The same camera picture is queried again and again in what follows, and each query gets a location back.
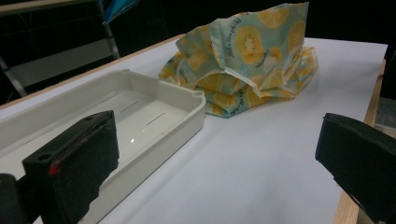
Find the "lemon print bag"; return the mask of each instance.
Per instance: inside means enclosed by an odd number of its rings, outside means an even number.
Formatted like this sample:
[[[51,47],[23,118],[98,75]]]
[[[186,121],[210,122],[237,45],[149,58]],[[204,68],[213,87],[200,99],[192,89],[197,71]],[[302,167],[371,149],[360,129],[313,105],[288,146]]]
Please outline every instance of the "lemon print bag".
[[[230,118],[272,97],[294,98],[318,68],[303,47],[308,3],[217,19],[186,33],[159,78],[205,93],[206,113]]]

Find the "white table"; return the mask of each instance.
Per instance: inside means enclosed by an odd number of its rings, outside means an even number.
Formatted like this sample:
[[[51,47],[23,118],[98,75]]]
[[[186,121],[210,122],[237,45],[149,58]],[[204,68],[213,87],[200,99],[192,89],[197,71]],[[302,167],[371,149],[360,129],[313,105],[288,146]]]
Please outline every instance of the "white table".
[[[157,77],[176,38],[10,105],[0,119],[109,71]],[[332,223],[342,189],[315,160],[322,117],[364,120],[387,46],[307,38],[318,72],[294,100],[270,102],[204,128],[101,223]]]

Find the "crumpled fabric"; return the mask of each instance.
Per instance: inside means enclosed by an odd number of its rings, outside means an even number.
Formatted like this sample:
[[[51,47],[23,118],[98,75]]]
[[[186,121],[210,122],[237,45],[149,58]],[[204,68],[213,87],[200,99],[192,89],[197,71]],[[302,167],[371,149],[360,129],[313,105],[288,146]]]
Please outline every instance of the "crumpled fabric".
[[[309,3],[217,19],[186,33],[159,79],[205,93],[206,113],[230,118],[270,98],[294,98],[318,69],[304,47]]]

